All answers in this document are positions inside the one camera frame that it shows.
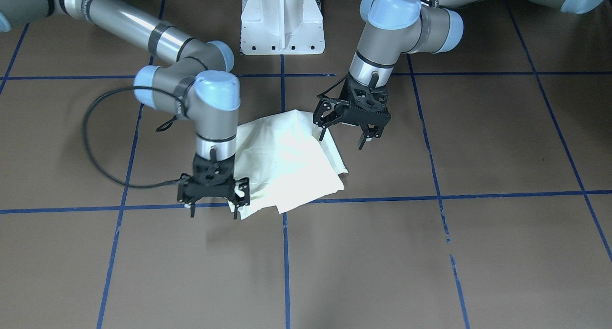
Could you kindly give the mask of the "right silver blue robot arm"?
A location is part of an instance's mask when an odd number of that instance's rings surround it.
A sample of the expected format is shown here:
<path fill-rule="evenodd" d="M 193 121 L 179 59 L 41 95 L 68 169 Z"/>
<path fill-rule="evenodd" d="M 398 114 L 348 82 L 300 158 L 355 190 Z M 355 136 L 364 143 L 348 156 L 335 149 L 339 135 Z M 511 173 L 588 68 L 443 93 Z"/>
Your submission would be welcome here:
<path fill-rule="evenodd" d="M 176 185 L 130 189 L 101 174 L 82 145 L 82 118 L 103 92 L 128 87 L 152 59 L 144 50 L 66 16 L 1 32 L 1 228 L 9 222 L 51 225 L 124 211 L 129 192 L 160 193 L 174 202 Z M 175 179 L 190 166 L 144 163 L 146 180 L 131 179 L 142 105 L 122 91 L 97 105 L 88 123 L 90 152 L 121 182 Z"/>

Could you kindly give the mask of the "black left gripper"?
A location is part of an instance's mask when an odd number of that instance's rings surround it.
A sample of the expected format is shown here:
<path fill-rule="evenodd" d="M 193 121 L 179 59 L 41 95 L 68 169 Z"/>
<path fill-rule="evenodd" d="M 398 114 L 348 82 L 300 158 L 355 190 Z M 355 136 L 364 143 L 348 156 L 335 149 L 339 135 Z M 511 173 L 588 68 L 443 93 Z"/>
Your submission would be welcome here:
<path fill-rule="evenodd" d="M 370 89 L 350 75 L 346 76 L 338 99 L 328 96 L 317 96 L 317 98 L 319 102 L 313 113 L 313 124 L 321 128 L 318 138 L 320 142 L 332 125 L 341 122 L 359 125 L 361 137 L 358 149 L 362 150 L 366 142 L 380 138 L 385 125 L 391 119 L 387 109 L 387 86 Z"/>

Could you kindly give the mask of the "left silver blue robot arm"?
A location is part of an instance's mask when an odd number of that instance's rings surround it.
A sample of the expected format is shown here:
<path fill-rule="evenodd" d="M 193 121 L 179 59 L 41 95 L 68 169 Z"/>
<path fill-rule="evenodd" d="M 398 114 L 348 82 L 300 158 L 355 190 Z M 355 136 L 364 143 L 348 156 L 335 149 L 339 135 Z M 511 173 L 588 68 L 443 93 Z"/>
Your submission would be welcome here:
<path fill-rule="evenodd" d="M 464 22 L 456 9 L 484 0 L 361 0 L 365 22 L 338 98 L 319 94 L 313 113 L 318 138 L 343 123 L 361 129 L 358 148 L 379 138 L 391 119 L 387 82 L 402 53 L 444 53 L 459 44 Z M 525 0 L 584 14 L 604 0 Z"/>

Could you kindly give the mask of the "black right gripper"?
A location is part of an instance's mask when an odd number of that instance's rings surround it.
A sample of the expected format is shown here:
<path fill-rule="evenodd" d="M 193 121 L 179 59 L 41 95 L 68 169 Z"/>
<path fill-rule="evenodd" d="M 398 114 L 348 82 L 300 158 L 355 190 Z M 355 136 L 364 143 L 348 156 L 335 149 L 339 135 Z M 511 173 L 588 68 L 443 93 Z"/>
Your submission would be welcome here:
<path fill-rule="evenodd" d="M 217 161 L 198 154 L 193 157 L 193 175 L 183 174 L 178 185 L 177 201 L 189 209 L 190 218 L 196 214 L 196 203 L 204 197 L 223 197 L 234 205 L 233 218 L 239 209 L 251 204 L 249 178 L 234 179 L 235 157 Z"/>

